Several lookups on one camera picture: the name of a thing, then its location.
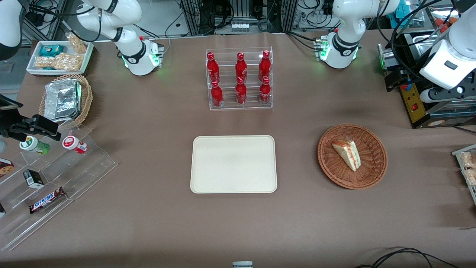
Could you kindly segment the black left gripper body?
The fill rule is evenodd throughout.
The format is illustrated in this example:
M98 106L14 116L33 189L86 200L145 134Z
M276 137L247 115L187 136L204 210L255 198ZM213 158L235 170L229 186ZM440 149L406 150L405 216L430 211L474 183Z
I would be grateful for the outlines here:
M412 76L403 67L385 71L385 87L388 93L400 88L400 86L409 85L411 82Z

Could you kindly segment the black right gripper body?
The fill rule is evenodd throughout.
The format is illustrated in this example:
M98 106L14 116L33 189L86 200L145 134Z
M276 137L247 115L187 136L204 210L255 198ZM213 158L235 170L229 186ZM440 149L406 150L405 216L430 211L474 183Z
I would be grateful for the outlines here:
M3 114L0 119L0 130L1 136L12 138L19 142L25 142L28 135L42 135L55 141L61 139L61 133L58 132L58 124L39 114L35 114L32 118L19 114Z

